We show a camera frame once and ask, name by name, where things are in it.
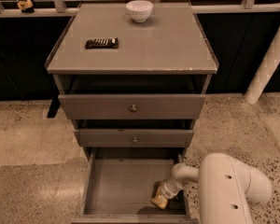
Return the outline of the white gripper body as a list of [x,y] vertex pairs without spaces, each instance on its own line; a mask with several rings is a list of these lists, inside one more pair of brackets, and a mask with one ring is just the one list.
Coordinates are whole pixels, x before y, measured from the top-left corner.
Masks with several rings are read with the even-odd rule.
[[166,198],[173,199],[186,185],[186,182],[169,177],[161,183],[161,193]]

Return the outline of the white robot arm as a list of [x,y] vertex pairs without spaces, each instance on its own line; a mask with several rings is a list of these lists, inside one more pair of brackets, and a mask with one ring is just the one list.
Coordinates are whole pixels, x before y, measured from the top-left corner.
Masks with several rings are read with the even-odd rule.
[[170,185],[201,224],[280,224],[280,12],[198,19],[218,69]]

